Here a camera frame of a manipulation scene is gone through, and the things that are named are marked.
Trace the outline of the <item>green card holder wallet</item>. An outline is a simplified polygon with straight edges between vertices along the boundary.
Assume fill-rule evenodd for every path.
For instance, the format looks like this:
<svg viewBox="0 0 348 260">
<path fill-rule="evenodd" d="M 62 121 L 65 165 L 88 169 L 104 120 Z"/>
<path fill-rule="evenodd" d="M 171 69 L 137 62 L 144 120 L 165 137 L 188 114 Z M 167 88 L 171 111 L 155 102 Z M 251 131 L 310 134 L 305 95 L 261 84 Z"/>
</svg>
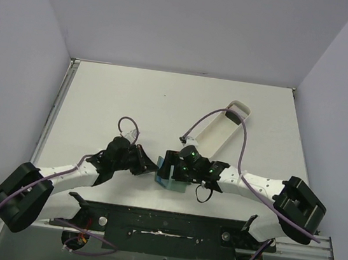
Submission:
<svg viewBox="0 0 348 260">
<path fill-rule="evenodd" d="M 181 168 L 183 168 L 184 163 L 181 161 L 178 165 L 171 166 L 170 172 L 169 172 L 169 178 L 168 179 L 163 179 L 158 173 L 155 173 L 155 182 L 159 184 L 161 187 L 165 188 L 166 190 L 170 191 L 175 191 L 179 193 L 184 193 L 186 192 L 186 187 L 189 185 L 188 182 L 181 182 L 181 181 L 176 181 L 173 177 L 174 175 L 174 169 L 177 170 L 177 173 L 180 172 Z"/>
</svg>

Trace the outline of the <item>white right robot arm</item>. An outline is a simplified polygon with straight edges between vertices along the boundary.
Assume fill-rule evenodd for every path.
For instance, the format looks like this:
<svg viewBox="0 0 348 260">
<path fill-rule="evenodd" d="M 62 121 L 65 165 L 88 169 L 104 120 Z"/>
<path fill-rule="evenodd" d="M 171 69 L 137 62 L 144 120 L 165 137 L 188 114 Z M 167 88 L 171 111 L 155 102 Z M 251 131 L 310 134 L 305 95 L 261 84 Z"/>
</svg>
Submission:
<svg viewBox="0 0 348 260">
<path fill-rule="evenodd" d="M 249 249 L 281 237 L 307 245 L 315 240 L 326 213 L 326 207 L 302 179 L 259 177 L 225 162 L 211 161 L 193 145 L 168 150 L 158 159 L 158 167 L 158 182 L 197 184 L 211 193 L 238 195 L 267 206 L 270 215 L 254 214 L 240 232 L 241 243 Z"/>
</svg>

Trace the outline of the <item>black credit card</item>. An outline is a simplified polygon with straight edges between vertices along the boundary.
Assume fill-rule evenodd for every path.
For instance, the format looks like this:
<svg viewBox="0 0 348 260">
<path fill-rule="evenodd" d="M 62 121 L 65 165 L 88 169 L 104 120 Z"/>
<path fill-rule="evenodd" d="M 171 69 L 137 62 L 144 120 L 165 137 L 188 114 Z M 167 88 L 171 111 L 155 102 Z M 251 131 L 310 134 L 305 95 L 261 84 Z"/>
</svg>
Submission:
<svg viewBox="0 0 348 260">
<path fill-rule="evenodd" d="M 225 116 L 238 126 L 242 124 L 242 121 L 246 120 L 241 114 L 233 111 L 226 111 Z"/>
</svg>

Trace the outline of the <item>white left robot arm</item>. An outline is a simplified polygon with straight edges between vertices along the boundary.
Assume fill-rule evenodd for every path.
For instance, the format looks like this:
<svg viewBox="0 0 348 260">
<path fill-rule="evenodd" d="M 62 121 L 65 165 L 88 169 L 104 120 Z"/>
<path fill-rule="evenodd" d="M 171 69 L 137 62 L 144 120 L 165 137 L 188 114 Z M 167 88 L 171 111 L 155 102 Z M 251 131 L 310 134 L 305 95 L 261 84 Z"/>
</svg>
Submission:
<svg viewBox="0 0 348 260">
<path fill-rule="evenodd" d="M 84 201 L 74 198 L 69 190 L 98 186 L 115 172 L 126 170 L 138 176 L 156 172 L 158 166 L 142 145 L 120 136 L 76 164 L 40 168 L 25 162 L 0 184 L 0 219 L 12 233 L 43 219 L 67 219 L 72 226 L 82 226 L 88 211 Z"/>
</svg>

